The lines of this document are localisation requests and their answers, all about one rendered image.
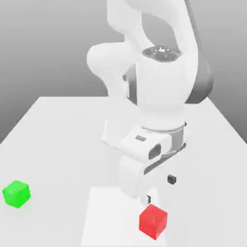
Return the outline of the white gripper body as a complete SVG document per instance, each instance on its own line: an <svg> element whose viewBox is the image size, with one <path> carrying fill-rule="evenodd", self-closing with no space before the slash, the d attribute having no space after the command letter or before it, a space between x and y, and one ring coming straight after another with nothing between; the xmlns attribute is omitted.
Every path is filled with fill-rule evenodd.
<svg viewBox="0 0 247 247"><path fill-rule="evenodd" d="M150 190L155 170L173 156L185 149L184 143L181 148L169 154L161 155L155 162L146 163L129 156L123 156L120 160L119 187L121 192L132 199L142 198Z"/></svg>

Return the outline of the small red cube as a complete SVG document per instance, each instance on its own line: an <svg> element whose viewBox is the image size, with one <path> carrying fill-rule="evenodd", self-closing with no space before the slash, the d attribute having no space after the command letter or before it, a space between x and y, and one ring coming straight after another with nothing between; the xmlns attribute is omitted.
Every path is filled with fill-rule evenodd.
<svg viewBox="0 0 247 247"><path fill-rule="evenodd" d="M168 213L153 204L149 204L139 215L139 230L156 240L167 225Z"/></svg>

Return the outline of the small green cube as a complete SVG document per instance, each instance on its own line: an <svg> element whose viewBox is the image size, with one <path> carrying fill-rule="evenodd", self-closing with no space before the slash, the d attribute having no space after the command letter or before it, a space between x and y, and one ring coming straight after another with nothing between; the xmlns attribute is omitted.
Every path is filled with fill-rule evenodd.
<svg viewBox="0 0 247 247"><path fill-rule="evenodd" d="M5 187L2 194L5 203L15 208L20 208L31 198L29 185L18 180Z"/></svg>

